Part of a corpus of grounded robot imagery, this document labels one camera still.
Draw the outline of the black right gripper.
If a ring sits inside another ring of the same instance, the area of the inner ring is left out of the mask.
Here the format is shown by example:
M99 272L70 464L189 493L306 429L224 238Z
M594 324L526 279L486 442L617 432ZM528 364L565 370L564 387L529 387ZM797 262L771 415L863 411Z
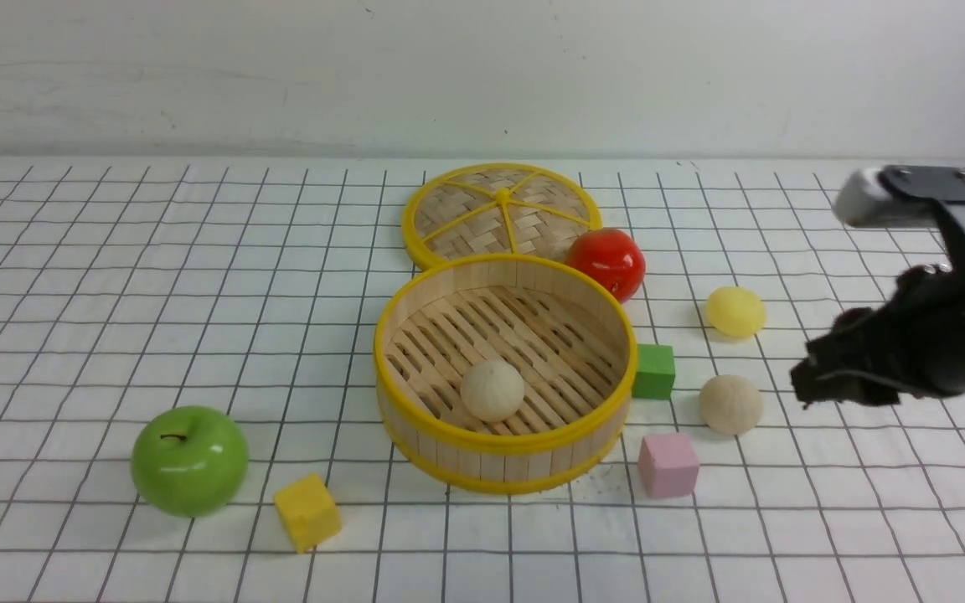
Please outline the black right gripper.
M790 371L797 400L899 404L965 394L965 266L919 265L879 307L839 313Z

